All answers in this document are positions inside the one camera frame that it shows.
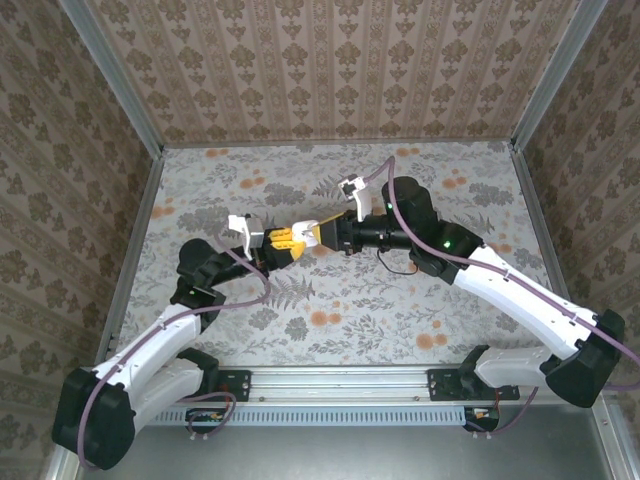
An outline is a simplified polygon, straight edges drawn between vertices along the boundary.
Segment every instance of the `floral tablecloth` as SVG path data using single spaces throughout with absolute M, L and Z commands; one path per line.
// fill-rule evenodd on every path
M 228 245 L 238 245 L 226 231 L 230 213 L 251 213 L 273 227 L 353 208 L 336 182 L 371 173 L 391 154 L 396 175 L 411 175 L 429 188 L 442 218 L 470 228 L 548 285 L 506 142 L 165 150 L 120 348 L 167 305 L 185 241 L 223 231 Z M 375 213 L 382 211 L 383 183 L 381 176 L 372 190 Z M 406 252 L 383 258 L 392 269 L 413 268 Z M 310 248 L 270 279 L 273 294 L 265 304 L 221 313 L 195 346 L 226 365 L 337 365 L 454 363 L 481 343 L 536 344 L 527 330 L 472 294 L 421 273 L 389 273 L 373 250 L 345 257 Z M 258 279 L 244 278 L 219 290 L 235 303 L 261 288 Z

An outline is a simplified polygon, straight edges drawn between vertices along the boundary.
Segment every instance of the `table surface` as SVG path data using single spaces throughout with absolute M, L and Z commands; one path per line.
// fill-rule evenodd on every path
M 507 414 L 513 409 L 506 408 Z M 122 462 L 90 480 L 607 480 L 589 410 L 533 407 L 490 440 L 460 427 L 229 427 L 207 441 L 146 428 Z
M 227 215 L 250 213 L 265 227 L 322 220 L 353 208 L 336 182 L 367 175 L 389 155 L 396 175 L 426 186 L 444 219 L 484 238 L 512 265 L 548 285 L 531 220 L 506 142 L 350 144 L 165 150 L 165 167 L 144 241 L 119 346 L 151 324 L 172 295 L 178 252 L 190 238 L 212 241 Z M 380 177 L 372 189 L 382 212 Z M 399 271 L 406 252 L 384 254 Z M 267 303 L 223 312 L 196 342 L 223 365 L 456 363 L 478 344 L 536 344 L 527 330 L 472 294 L 424 274 L 387 272 L 375 251 L 345 257 L 308 249 L 271 275 Z M 255 298 L 261 283 L 244 278 L 219 290 L 227 303 Z

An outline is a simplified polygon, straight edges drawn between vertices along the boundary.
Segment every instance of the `gray floor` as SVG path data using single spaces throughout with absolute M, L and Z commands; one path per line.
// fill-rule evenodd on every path
M 588 410 L 534 407 L 490 440 L 444 427 L 148 428 L 94 479 L 611 479 Z

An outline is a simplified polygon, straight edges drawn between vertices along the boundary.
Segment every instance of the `robotic arm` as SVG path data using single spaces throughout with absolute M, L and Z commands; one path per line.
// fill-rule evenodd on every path
M 356 178 L 341 183 L 345 195 L 355 197 L 358 206 L 370 204 L 366 200 L 358 201 L 357 197 L 366 196 L 364 188 L 359 188 L 363 183 Z M 429 192 L 415 179 L 398 177 L 394 186 L 397 207 L 411 231 L 435 250 L 468 259 L 471 264 L 446 260 L 419 248 L 393 214 L 388 183 L 382 188 L 386 215 L 347 211 L 314 227 L 319 242 L 347 255 L 366 247 L 381 251 L 408 250 L 420 271 L 484 298 L 541 340 L 543 347 L 510 350 L 486 345 L 476 347 L 455 379 L 469 398 L 478 395 L 483 385 L 492 388 L 546 385 L 573 405 L 591 407 L 617 364 L 620 352 L 575 319 L 587 319 L 590 325 L 620 342 L 624 320 L 611 310 L 597 315 L 558 297 L 507 264 L 473 232 L 439 219 Z M 478 264 L 495 268 L 489 270 Z M 531 288 L 524 289 L 518 283 L 526 283 Z M 545 298 L 563 305 L 573 319 Z
M 224 295 L 213 287 L 250 273 L 247 262 L 268 276 L 297 260 L 306 247 L 317 244 L 346 255 L 363 248 L 406 250 L 420 271 L 484 298 L 544 344 L 511 350 L 477 346 L 455 375 L 438 385 L 438 393 L 444 390 L 451 399 L 473 400 L 482 398 L 487 388 L 493 391 L 505 385 L 547 385 L 573 405 L 593 405 L 620 352 L 574 320 L 588 319 L 589 325 L 622 342 L 624 320 L 619 315 L 611 310 L 597 315 L 527 278 L 473 232 L 438 218 L 429 192 L 415 179 L 394 179 L 395 198 L 391 198 L 389 184 L 384 185 L 384 215 L 371 214 L 366 183 L 356 176 L 340 182 L 347 199 L 355 200 L 357 210 L 321 222 L 308 220 L 291 228 L 264 230 L 256 218 L 231 215 L 229 227 L 242 237 L 242 246 L 233 249 L 233 255 L 218 253 L 202 239 L 185 243 L 180 250 L 179 278 L 171 305 L 125 350 L 93 369 L 78 368 L 65 380 L 53 427 L 54 442 L 77 452 L 81 416 L 88 405 L 84 456 L 108 469 L 124 456 L 136 433 L 171 404 L 220 389 L 231 391 L 229 380 L 221 379 L 216 359 L 187 348 L 219 312 L 187 312 L 223 305 Z M 448 258 L 420 248 L 398 223 L 394 208 L 415 238 Z M 243 257 L 246 262 L 240 263 L 233 256 Z M 461 263 L 451 258 L 466 260 Z M 529 288 L 522 288 L 522 283 Z M 573 319 L 545 298 L 563 305 Z M 250 372 L 242 375 L 249 378 Z M 96 391 L 95 401 L 90 400 Z M 235 393 L 241 401 L 247 399 L 242 397 L 242 388 Z

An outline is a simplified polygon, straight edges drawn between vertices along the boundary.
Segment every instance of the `patterned wall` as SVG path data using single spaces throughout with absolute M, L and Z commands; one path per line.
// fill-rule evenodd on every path
M 91 0 L 167 143 L 509 137 L 577 0 Z
M 0 2 L 0 477 L 91 364 L 150 158 L 57 2 Z
M 525 156 L 573 298 L 613 307 L 640 350 L 640 2 L 609 3 Z

